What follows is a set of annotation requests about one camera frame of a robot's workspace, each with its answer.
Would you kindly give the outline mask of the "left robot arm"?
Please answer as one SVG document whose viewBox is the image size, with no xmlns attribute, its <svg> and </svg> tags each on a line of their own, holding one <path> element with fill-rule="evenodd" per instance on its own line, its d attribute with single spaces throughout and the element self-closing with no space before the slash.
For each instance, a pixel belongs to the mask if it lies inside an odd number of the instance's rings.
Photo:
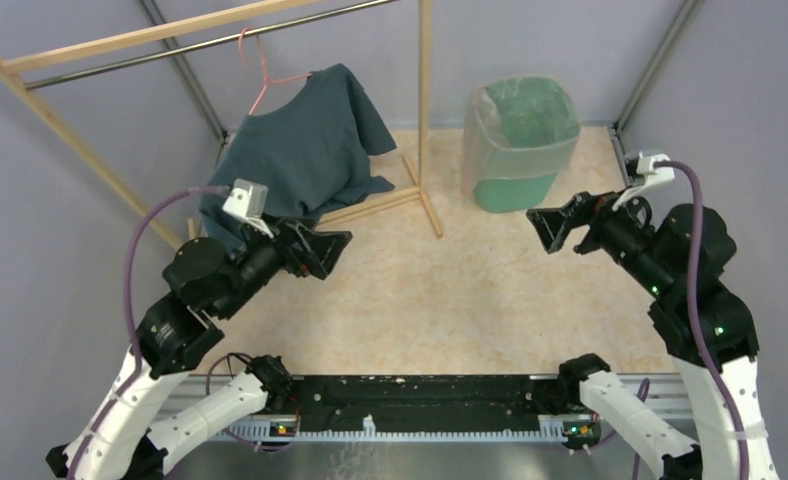
<svg viewBox="0 0 788 480">
<path fill-rule="evenodd" d="M 351 242 L 348 231 L 274 218 L 267 232 L 247 225 L 245 245 L 229 254 L 216 239 L 183 244 L 163 276 L 167 295 L 136 327 L 118 379 L 86 429 L 46 460 L 63 479 L 162 479 L 189 453 L 244 416 L 278 413 L 292 379 L 277 356 L 250 358 L 223 388 L 169 418 L 158 414 L 174 389 L 223 338 L 233 317 L 277 274 L 327 278 Z"/>
</svg>

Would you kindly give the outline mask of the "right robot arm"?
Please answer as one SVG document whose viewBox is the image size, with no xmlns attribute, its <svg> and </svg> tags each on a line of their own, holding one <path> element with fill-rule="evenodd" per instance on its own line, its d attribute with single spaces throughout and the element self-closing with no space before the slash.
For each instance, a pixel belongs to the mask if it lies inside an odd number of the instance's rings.
<svg viewBox="0 0 788 480">
<path fill-rule="evenodd" d="M 561 364 L 559 404 L 594 410 L 658 479 L 777 478 L 758 398 L 754 320 L 721 279 L 736 252 L 722 217 L 680 204 L 654 225 L 646 199 L 619 205 L 614 192 L 582 192 L 526 216 L 549 253 L 585 228 L 575 252 L 606 253 L 651 296 L 648 314 L 678 369 L 696 433 L 675 431 L 595 354 Z"/>
</svg>

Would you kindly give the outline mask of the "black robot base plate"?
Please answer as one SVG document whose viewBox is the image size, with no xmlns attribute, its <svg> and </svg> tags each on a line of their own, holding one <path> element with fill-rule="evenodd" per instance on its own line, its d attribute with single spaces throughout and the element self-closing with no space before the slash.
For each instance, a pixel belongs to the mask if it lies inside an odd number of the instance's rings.
<svg viewBox="0 0 788 480">
<path fill-rule="evenodd" d="M 296 377 L 261 417 L 296 420 L 302 433 L 536 433 L 559 422 L 561 437 L 594 439 L 599 416 L 570 399 L 554 376 L 404 375 Z"/>
</svg>

